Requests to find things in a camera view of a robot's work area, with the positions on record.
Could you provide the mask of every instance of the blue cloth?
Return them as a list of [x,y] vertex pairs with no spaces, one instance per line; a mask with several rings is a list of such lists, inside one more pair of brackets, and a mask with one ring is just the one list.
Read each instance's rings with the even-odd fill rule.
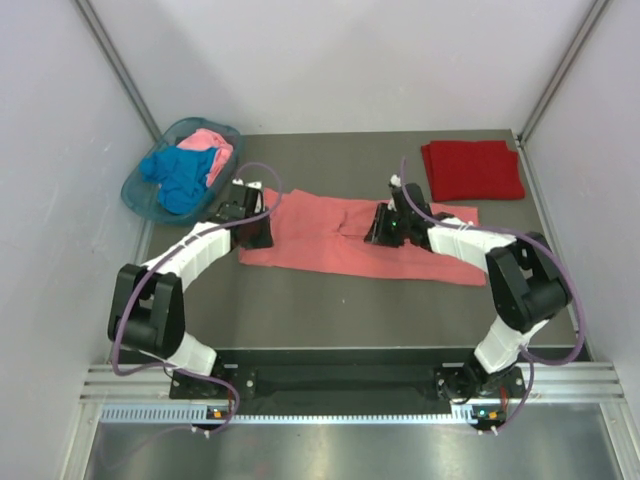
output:
[[217,148],[202,152],[169,147],[140,162],[145,182],[160,184],[158,202],[178,215],[193,210],[207,191],[207,174]]

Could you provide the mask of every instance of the cable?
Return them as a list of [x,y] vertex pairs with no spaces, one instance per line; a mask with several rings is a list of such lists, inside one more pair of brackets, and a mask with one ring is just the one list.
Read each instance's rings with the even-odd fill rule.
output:
[[518,404],[518,406],[515,408],[513,413],[507,417],[504,423],[499,427],[496,427],[496,434],[502,432],[505,428],[507,428],[507,425],[509,425],[518,415],[520,415],[520,412],[522,411],[524,404],[529,399],[529,395],[531,395],[531,390],[533,390],[533,382],[535,377],[535,366],[532,360],[530,359],[527,359],[527,360],[529,362],[529,383],[527,384],[527,388],[522,394],[522,400],[520,400],[520,403]]
[[[224,421],[218,426],[218,428],[216,428],[215,430],[212,430],[211,433],[219,433],[219,432],[223,431],[225,428],[227,428],[229,426],[229,423],[231,422],[231,420],[235,416],[236,412],[238,411],[238,407],[240,406],[240,394],[233,387],[233,385],[231,385],[230,383],[225,382],[224,380],[221,380],[219,378],[208,377],[206,375],[200,375],[200,374],[197,374],[197,373],[189,372],[188,370],[183,370],[183,369],[179,368],[178,366],[171,365],[170,363],[167,363],[167,362],[153,362],[153,363],[148,363],[148,364],[145,364],[145,365],[141,365],[139,367],[131,368],[129,370],[121,370],[120,369],[120,348],[122,347],[122,339],[124,337],[125,327],[127,325],[127,322],[129,321],[129,316],[131,315],[131,311],[133,310],[133,307],[135,306],[136,302],[138,301],[138,297],[140,296],[140,293],[142,292],[142,289],[147,284],[147,282],[151,279],[153,274],[155,272],[157,272],[160,269],[160,267],[162,267],[162,265],[167,263],[175,255],[177,255],[178,252],[182,251],[184,248],[186,248],[187,246],[191,245],[193,242],[197,241],[198,239],[200,239],[200,238],[202,238],[202,237],[204,237],[204,236],[206,236],[206,235],[208,235],[210,233],[217,232],[218,230],[221,230],[223,228],[237,227],[239,225],[245,225],[247,223],[257,222],[259,220],[262,220],[263,218],[266,218],[268,215],[271,215],[271,213],[273,213],[273,211],[276,208],[278,208],[278,205],[280,205],[280,202],[282,201],[282,180],[280,179],[280,177],[277,174],[277,172],[273,168],[271,168],[270,166],[265,165],[263,163],[250,162],[250,163],[244,164],[242,167],[240,167],[238,169],[238,171],[236,172],[236,178],[238,178],[240,173],[242,173],[242,171],[245,170],[248,167],[260,167],[260,168],[263,168],[263,169],[269,171],[269,173],[271,173],[273,178],[276,180],[276,183],[278,185],[278,198],[276,198],[276,201],[273,204],[273,206],[271,208],[269,208],[268,210],[256,215],[255,217],[249,217],[249,218],[245,218],[243,220],[235,220],[233,222],[227,222],[227,223],[222,224],[222,225],[216,225],[215,227],[208,228],[207,230],[203,230],[202,232],[199,232],[197,235],[192,235],[189,238],[187,238],[181,245],[177,246],[176,248],[174,248],[173,250],[168,252],[165,256],[163,256],[155,265],[150,267],[149,270],[147,271],[147,273],[142,277],[140,282],[138,282],[138,284],[135,286],[135,288],[133,289],[133,292],[131,292],[131,296],[129,297],[129,300],[127,301],[127,305],[126,305],[126,307],[124,309],[124,312],[122,314],[122,318],[120,319],[120,322],[118,323],[118,328],[116,330],[116,337],[115,337],[115,340],[113,341],[113,352],[111,354],[111,367],[113,368],[113,373],[115,373],[119,377],[126,377],[126,376],[129,376],[129,375],[133,375],[134,373],[140,372],[142,370],[147,370],[149,368],[156,368],[156,367],[161,367],[161,368],[164,368],[164,369],[171,368],[172,370],[180,372],[183,375],[187,375],[187,376],[190,376],[192,378],[196,378],[198,380],[204,380],[206,382],[211,382],[211,383],[215,383],[215,384],[218,384],[218,385],[222,385],[227,390],[229,390],[233,394],[233,397],[235,399],[234,405],[233,405],[233,409],[224,417]],[[177,426],[177,427],[171,427],[171,428],[168,428],[166,430],[163,430],[163,431],[151,436],[150,438],[148,438],[147,440],[142,442],[140,445],[136,446],[131,452],[129,452],[127,455],[125,455],[124,459],[122,459],[119,462],[117,462],[115,464],[115,466],[110,466],[110,467],[107,467],[107,468],[114,469],[114,468],[118,468],[119,466],[123,465],[129,458],[131,458],[132,455],[136,454],[142,448],[146,447],[147,445],[149,445],[151,442],[153,442],[157,438],[163,436],[165,433],[169,433],[169,432],[172,432],[172,431],[175,431],[175,430],[183,430],[183,429],[191,429],[191,428],[192,428],[191,426]]]
[[[407,186],[405,183],[405,166],[407,163],[407,158],[406,157],[402,157],[402,162],[400,163],[400,186],[402,187],[402,193],[404,194],[405,199],[407,200],[407,203],[411,206],[411,208],[418,214],[420,215],[423,219],[427,220],[428,222],[433,223],[434,225],[438,225],[439,227],[444,227],[444,228],[451,228],[453,230],[458,230],[459,226],[458,225],[451,225],[449,223],[444,223],[441,222],[440,220],[437,220],[429,215],[427,215],[426,213],[424,213],[422,210],[420,210],[418,208],[418,206],[414,203],[413,200],[411,200],[411,197],[409,196],[409,193],[407,192]],[[522,232],[519,232],[517,230],[513,230],[510,228],[502,228],[502,227],[479,227],[479,226],[475,226],[475,225],[468,225],[467,230],[475,230],[478,232],[489,232],[489,233],[498,233],[498,234],[506,234],[506,235],[513,235],[514,237],[528,243],[529,245],[533,246],[536,250],[542,252],[546,257],[549,258],[549,260],[551,260],[551,262],[555,265],[555,267],[558,269],[558,271],[560,272],[560,275],[562,276],[562,278],[564,279],[564,281],[567,284],[567,287],[569,288],[569,292],[571,294],[571,296],[573,297],[573,304],[574,307],[576,309],[576,320],[578,323],[578,338],[576,340],[576,344],[573,346],[571,352],[569,352],[569,354],[561,359],[561,360],[548,360],[548,359],[544,359],[544,358],[540,358],[532,353],[530,353],[526,348],[522,350],[522,356],[524,358],[526,358],[527,360],[531,361],[531,362],[537,362],[537,363],[541,363],[543,365],[550,365],[550,366],[561,366],[561,365],[566,365],[567,363],[571,363],[573,362],[578,355],[580,354],[580,351],[582,350],[582,347],[584,346],[584,341],[585,341],[585,320],[584,320],[584,307],[582,305],[582,302],[580,300],[580,297],[578,296],[578,292],[576,289],[576,286],[573,282],[573,280],[571,279],[571,276],[569,275],[569,272],[567,271],[567,269],[564,267],[564,265],[562,265],[562,263],[560,262],[560,260],[558,259],[558,257],[551,251],[549,250],[547,247],[545,247],[543,244],[541,244],[540,242],[534,240],[533,238],[528,237],[527,235],[525,235]]]

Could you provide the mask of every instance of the gray table surface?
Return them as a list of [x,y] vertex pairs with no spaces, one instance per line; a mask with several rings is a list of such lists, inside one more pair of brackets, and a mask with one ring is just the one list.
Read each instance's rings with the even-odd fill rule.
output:
[[[420,146],[432,140],[505,140],[515,150],[507,130],[260,135],[247,137],[242,161],[274,167],[287,192],[380,200],[406,155],[408,180],[428,195]],[[258,169],[243,177],[275,187]],[[484,225],[542,231],[522,171],[521,179],[524,200],[451,203],[478,207]],[[149,258],[187,230],[156,226]],[[468,347],[482,340],[496,316],[488,286],[252,267],[240,265],[235,252],[189,287],[185,310],[187,330],[216,348]],[[565,346],[574,338],[565,311],[532,343]]]

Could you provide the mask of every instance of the pink cloth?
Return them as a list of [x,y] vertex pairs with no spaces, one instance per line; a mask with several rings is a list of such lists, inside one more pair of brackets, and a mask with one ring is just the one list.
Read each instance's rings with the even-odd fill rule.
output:
[[197,129],[191,136],[185,138],[178,144],[184,150],[197,150],[199,152],[208,150],[211,147],[218,149],[213,159],[211,170],[207,174],[207,187],[213,185],[213,181],[220,174],[233,153],[233,146],[219,133],[212,132],[206,128]]
[[[265,190],[265,203],[277,198]],[[271,215],[275,245],[240,250],[246,265],[283,267],[371,278],[439,280],[459,285],[484,285],[480,269],[455,258],[437,255],[407,242],[400,248],[364,243],[378,202],[319,197],[301,190],[285,194]],[[478,223],[478,209],[432,204],[434,213],[446,211]]]

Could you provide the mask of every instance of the metal frame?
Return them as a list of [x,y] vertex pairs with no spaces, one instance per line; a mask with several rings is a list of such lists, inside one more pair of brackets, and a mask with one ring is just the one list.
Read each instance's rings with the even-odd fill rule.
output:
[[162,132],[153,118],[153,115],[151,115],[144,98],[142,98],[140,90],[138,90],[136,83],[133,81],[133,77],[122,61],[118,50],[111,41],[111,38],[109,37],[107,30],[104,28],[95,8],[91,4],[91,1],[73,0],[73,3],[77,7],[78,12],[85,21],[87,27],[89,27],[89,30],[95,38],[98,47],[102,50],[107,63],[118,77],[118,81],[122,85],[126,95],[129,97],[131,105],[136,109],[140,120],[142,120],[142,123],[144,123],[144,126],[149,131],[149,134],[153,139],[158,141],[162,137]]
[[[529,365],[518,364],[525,381]],[[225,400],[170,400],[172,380],[160,369],[140,372],[131,377],[117,377],[109,365],[90,367],[80,395],[74,441],[66,457],[64,480],[84,478],[91,448],[101,421],[117,423],[189,424],[203,418],[202,409],[223,408]],[[442,425],[469,423],[473,405],[489,405],[498,400],[473,399],[468,406],[454,407],[450,415],[340,415],[286,416],[239,415],[233,424],[419,424]],[[613,364],[578,362],[562,367],[536,366],[536,382],[527,403],[598,404],[605,419],[615,455],[625,479],[638,478],[640,440],[624,392]],[[118,411],[123,412],[120,418]],[[165,415],[165,411],[186,415]],[[154,421],[164,415],[162,420]]]
[[[86,22],[96,43],[105,55],[106,61],[113,69],[133,107],[140,116],[141,121],[144,123],[150,135],[156,140],[159,139],[161,137],[161,131],[157,122],[153,118],[91,1],[73,0],[73,3],[78,8],[79,14]],[[517,135],[514,134],[514,138],[517,140],[516,143],[521,162],[529,179],[529,184],[532,186],[532,194],[541,216],[545,234],[561,258],[562,253],[559,250],[560,247],[558,243],[555,241],[556,235],[552,222],[546,214],[548,208],[538,191],[538,182],[527,157],[526,142],[531,137],[548,106],[553,101],[560,85],[567,77],[571,66],[575,63],[580,51],[584,48],[587,39],[593,32],[595,25],[603,16],[606,7],[610,3],[611,0],[593,1],[575,37],[564,52],[562,60],[529,115],[523,130]],[[145,256],[149,244],[151,227],[150,222],[145,222],[143,225],[136,260],[142,260]],[[575,325],[575,316],[573,312],[571,313]],[[520,365],[520,367],[523,370],[525,380],[528,379],[529,366],[523,364]],[[168,400],[170,382],[171,380],[160,370],[139,373],[134,377],[115,377],[111,373],[109,366],[92,366],[89,369],[87,380],[79,400],[78,410],[73,423],[73,440],[69,445],[60,478],[65,480],[84,478],[98,424],[106,407],[132,404],[145,405],[150,408],[162,408],[163,406],[170,405],[172,408],[175,408],[180,405],[189,407],[203,404],[197,401]],[[624,478],[640,478],[640,436],[631,417],[614,366],[611,363],[577,363],[560,368],[536,366],[536,383],[534,384],[534,390],[528,402],[545,404],[599,404]],[[211,400],[207,400],[204,404],[208,406],[217,405],[216,401]],[[237,423],[290,423],[291,420],[291,418],[261,418],[254,416],[251,418],[239,417]],[[416,416],[411,419],[403,417],[392,418],[390,420],[393,422],[410,421],[412,423],[429,424],[433,423],[434,418],[427,415]],[[447,417],[441,418],[440,420],[444,420],[446,423],[455,419]],[[297,420],[293,419],[293,421],[294,423],[296,421],[305,423],[341,423],[359,420],[355,417],[305,417]],[[365,418],[364,421],[371,422],[376,420]]]
[[611,0],[594,0],[591,4],[591,8],[589,8],[589,11],[580,23],[580,27],[578,27],[578,31],[574,35],[573,40],[564,52],[562,60],[560,60],[560,63],[549,80],[549,83],[547,83],[547,86],[537,101],[536,106],[533,108],[529,118],[527,118],[527,121],[522,128],[522,132],[518,135],[518,138],[523,144],[531,138],[538,122],[549,107],[549,104],[555,97],[560,85],[562,85],[562,82],[564,82],[564,79],[567,77],[571,66],[574,64],[576,58],[584,48],[587,39],[591,36],[598,20],[602,18],[610,3]]

